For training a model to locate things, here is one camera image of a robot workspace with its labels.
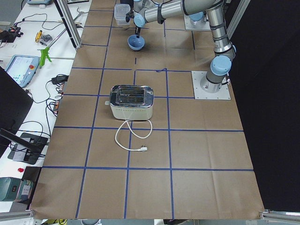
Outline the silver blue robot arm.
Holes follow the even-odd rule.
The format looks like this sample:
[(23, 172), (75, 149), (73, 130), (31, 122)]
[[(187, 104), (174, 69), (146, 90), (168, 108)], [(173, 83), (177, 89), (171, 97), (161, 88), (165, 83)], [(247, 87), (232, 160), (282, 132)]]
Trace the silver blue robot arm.
[(161, 3), (133, 0), (131, 9), (126, 11), (125, 20), (134, 21), (136, 35), (147, 23), (163, 24), (167, 18), (178, 15), (185, 15), (189, 19), (186, 28), (190, 30), (210, 30), (215, 57), (200, 86), (207, 93), (217, 93), (225, 85), (223, 79), (228, 75), (236, 55), (236, 48), (227, 34), (224, 4), (223, 0), (167, 0)]

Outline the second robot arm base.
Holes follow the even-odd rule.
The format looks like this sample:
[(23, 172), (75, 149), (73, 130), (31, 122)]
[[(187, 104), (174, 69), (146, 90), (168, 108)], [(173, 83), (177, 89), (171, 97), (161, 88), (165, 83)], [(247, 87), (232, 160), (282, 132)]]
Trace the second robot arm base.
[(210, 31), (210, 24), (206, 13), (200, 12), (194, 16), (184, 15), (185, 30)]

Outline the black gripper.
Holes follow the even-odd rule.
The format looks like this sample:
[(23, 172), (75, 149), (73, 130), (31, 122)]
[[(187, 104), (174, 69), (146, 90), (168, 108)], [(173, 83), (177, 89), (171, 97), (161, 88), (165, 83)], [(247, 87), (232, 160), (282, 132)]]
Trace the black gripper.
[[(128, 12), (126, 14), (126, 22), (130, 22), (131, 19), (134, 19), (134, 13), (133, 12)], [(141, 32), (141, 28), (140, 27), (135, 27), (135, 35), (137, 36), (137, 38), (140, 38), (140, 32)]]

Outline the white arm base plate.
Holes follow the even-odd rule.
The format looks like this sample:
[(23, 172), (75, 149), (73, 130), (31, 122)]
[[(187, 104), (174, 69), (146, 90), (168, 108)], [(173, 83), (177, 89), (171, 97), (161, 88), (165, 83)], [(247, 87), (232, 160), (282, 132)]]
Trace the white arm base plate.
[(191, 71), (196, 100), (231, 100), (226, 78), (219, 84), (210, 83), (207, 71)]

